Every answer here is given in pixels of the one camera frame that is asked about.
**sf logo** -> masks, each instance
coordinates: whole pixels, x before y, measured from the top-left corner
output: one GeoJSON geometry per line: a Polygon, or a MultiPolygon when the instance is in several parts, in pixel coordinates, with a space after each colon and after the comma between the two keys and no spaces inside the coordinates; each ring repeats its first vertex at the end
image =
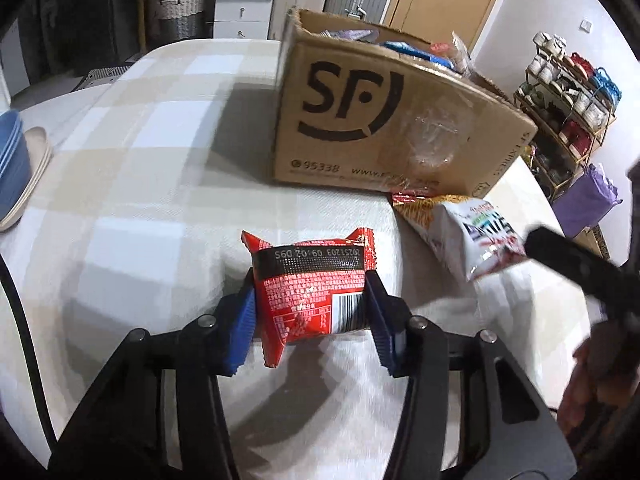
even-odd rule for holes
{"type": "MultiPolygon", "coordinates": [[[[334,92],[318,79],[318,73],[328,72],[329,74],[332,74],[333,76],[339,78],[341,71],[342,69],[338,65],[329,61],[316,61],[311,65],[306,84],[309,86],[309,88],[313,89],[320,95],[322,101],[318,104],[304,101],[302,104],[302,109],[305,112],[309,112],[311,114],[324,114],[334,106],[334,92]]],[[[376,72],[372,72],[371,70],[349,70],[349,76],[347,78],[347,83],[344,86],[344,92],[342,93],[342,97],[340,98],[337,112],[335,113],[335,119],[339,120],[347,118],[347,115],[351,108],[351,104],[353,103],[356,94],[358,101],[363,104],[367,104],[373,99],[373,95],[369,91],[357,92],[358,83],[361,81],[368,81],[381,88],[383,82],[385,81],[385,78],[376,72]]],[[[347,131],[326,130],[322,128],[316,128],[315,126],[311,126],[304,121],[300,121],[298,123],[298,131],[301,134],[306,135],[307,137],[313,137],[314,139],[320,140],[345,141],[366,139],[367,137],[372,136],[380,128],[382,128],[382,126],[384,126],[394,114],[396,108],[398,108],[400,98],[402,97],[403,86],[404,76],[397,72],[390,72],[389,92],[386,96],[386,100],[382,105],[382,108],[380,108],[379,113],[375,115],[371,122],[366,126],[347,131]]]]}

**barcode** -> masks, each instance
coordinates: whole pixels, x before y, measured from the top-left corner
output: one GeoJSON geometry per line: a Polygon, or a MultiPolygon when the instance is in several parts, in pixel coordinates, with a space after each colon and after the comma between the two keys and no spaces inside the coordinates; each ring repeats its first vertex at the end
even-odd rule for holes
{"type": "Polygon", "coordinates": [[[367,326],[362,292],[334,294],[331,302],[331,333],[341,334],[367,326]]]}

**purple bag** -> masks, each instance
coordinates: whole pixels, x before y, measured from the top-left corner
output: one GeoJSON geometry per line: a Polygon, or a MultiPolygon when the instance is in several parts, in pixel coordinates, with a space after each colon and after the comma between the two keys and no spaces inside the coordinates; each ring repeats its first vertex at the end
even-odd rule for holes
{"type": "Polygon", "coordinates": [[[589,164],[552,209],[564,236],[574,238],[585,227],[595,227],[620,202],[618,188],[605,176],[602,165],[589,164]]]}

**printed phone number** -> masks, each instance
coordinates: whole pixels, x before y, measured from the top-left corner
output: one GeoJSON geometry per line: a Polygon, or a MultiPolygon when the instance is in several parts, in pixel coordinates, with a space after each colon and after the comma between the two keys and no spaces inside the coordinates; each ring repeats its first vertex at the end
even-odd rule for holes
{"type": "Polygon", "coordinates": [[[337,173],[340,171],[338,164],[325,164],[324,162],[313,162],[312,160],[299,160],[294,158],[291,161],[292,168],[303,168],[310,171],[326,171],[328,173],[337,173]]]}
{"type": "Polygon", "coordinates": [[[324,256],[358,256],[359,252],[354,247],[330,247],[326,249],[283,249],[275,251],[276,260],[285,260],[287,258],[309,258],[324,256]]]}

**beige plate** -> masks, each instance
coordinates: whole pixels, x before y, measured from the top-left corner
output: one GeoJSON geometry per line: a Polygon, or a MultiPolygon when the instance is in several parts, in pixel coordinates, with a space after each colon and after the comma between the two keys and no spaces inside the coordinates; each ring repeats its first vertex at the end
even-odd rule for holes
{"type": "Polygon", "coordinates": [[[0,232],[6,231],[20,219],[27,207],[31,193],[36,189],[36,184],[51,159],[51,146],[47,141],[47,133],[44,128],[37,126],[27,130],[24,133],[24,140],[27,143],[27,150],[29,152],[31,179],[20,195],[18,202],[15,203],[11,211],[0,221],[0,232]]]}

